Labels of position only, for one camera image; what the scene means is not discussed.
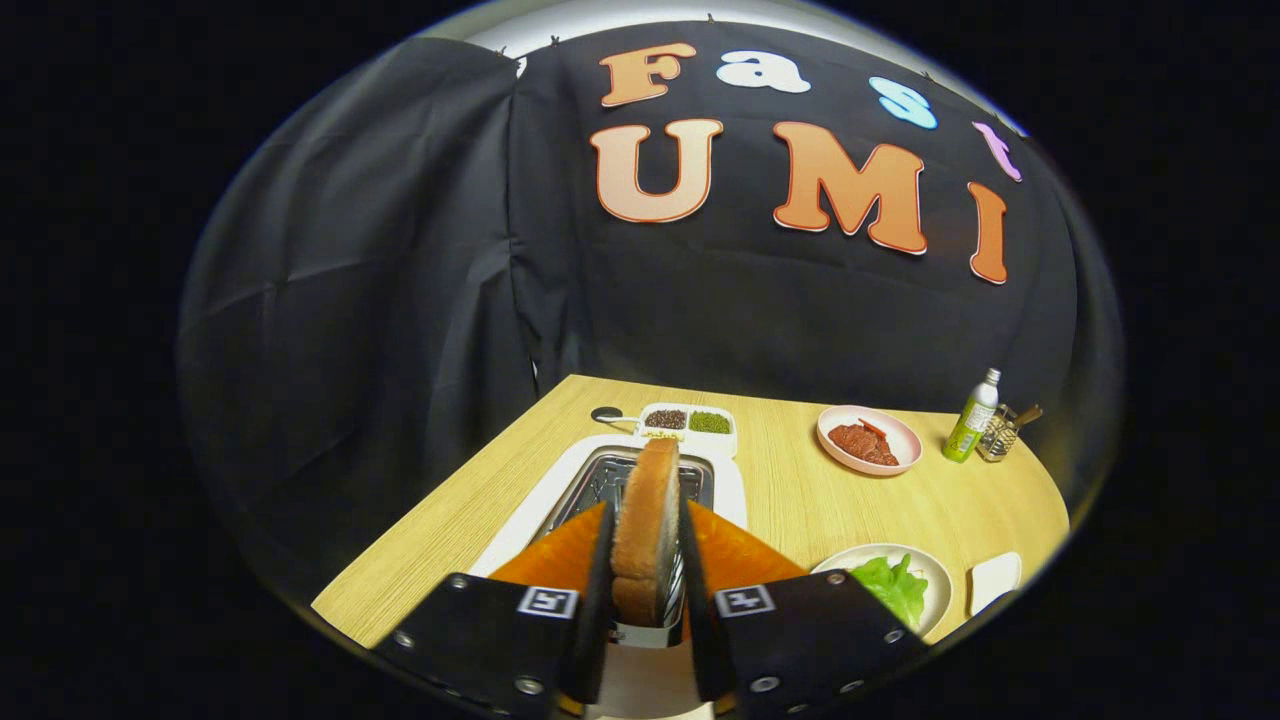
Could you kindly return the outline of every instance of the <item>letter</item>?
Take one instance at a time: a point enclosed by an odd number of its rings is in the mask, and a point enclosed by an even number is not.
[[[650,100],[667,94],[667,86],[653,82],[650,76],[673,79],[680,74],[680,60],[698,54],[692,45],[676,42],[609,55],[600,60],[609,68],[609,94],[600,99],[600,105],[616,108],[627,102]]]
[[[978,128],[978,132],[987,138],[987,147],[991,149],[991,154],[996,156],[996,161],[1000,163],[1005,174],[1014,178],[1014,182],[1023,182],[1023,173],[1018,172],[1018,168],[1009,161],[1009,146],[996,137],[996,131],[983,123],[973,123],[973,127]]]
[[[873,77],[870,85],[881,94],[881,105],[890,115],[920,126],[924,129],[938,127],[938,119],[929,111],[929,101],[923,95],[905,85]]]
[[[867,228],[883,247],[923,255],[928,241],[920,232],[920,170],[924,161],[893,145],[877,145],[859,170],[831,131],[809,123],[778,123],[773,133],[791,149],[787,202],[773,210],[782,227],[822,232],[831,218],[818,204],[826,191],[845,234],[863,227],[879,201],[876,222]]]
[[[698,211],[712,187],[712,137],[723,132],[719,120],[676,120],[667,135],[678,145],[676,187],[664,195],[640,188],[640,143],[649,137],[644,126],[621,126],[591,136],[599,154],[595,191],[600,205],[631,223],[669,223]]]
[[[782,92],[806,92],[812,85],[800,77],[800,67],[773,53],[735,50],[721,55],[728,63],[716,77],[737,87],[772,87]]]
[[[1005,284],[1005,205],[1004,199],[975,182],[969,183],[969,195],[978,204],[978,251],[969,258],[969,268],[979,278]]]

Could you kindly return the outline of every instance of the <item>bread slice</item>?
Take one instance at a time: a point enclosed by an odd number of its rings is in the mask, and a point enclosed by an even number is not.
[[[627,478],[613,534],[613,605],[627,625],[662,626],[676,559],[680,446],[650,439]]]

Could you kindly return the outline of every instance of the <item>utensil holder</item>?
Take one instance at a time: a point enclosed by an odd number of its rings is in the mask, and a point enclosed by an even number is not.
[[[1000,462],[1009,455],[1014,443],[1018,442],[1018,428],[1014,427],[1016,416],[1018,414],[1007,405],[996,407],[996,413],[991,416],[987,429],[983,430],[982,438],[978,441],[978,455],[982,455],[983,460]]]

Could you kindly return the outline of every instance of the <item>bottle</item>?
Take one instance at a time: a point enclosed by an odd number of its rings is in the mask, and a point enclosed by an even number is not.
[[[1000,382],[1000,370],[992,368],[987,370],[987,379],[969,393],[964,411],[960,413],[960,421],[951,430],[951,437],[942,446],[942,455],[952,462],[964,462],[973,455],[973,448],[978,445],[978,438],[987,429],[987,423],[996,414],[1000,404],[1000,391],[996,383]]]

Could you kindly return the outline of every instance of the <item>green lettuce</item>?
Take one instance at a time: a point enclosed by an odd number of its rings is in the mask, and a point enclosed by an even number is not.
[[[924,612],[924,588],[929,582],[906,571],[911,555],[904,555],[902,561],[890,568],[888,557],[877,557],[870,562],[854,568],[850,575],[858,579],[877,600],[884,603],[908,628],[920,626]]]

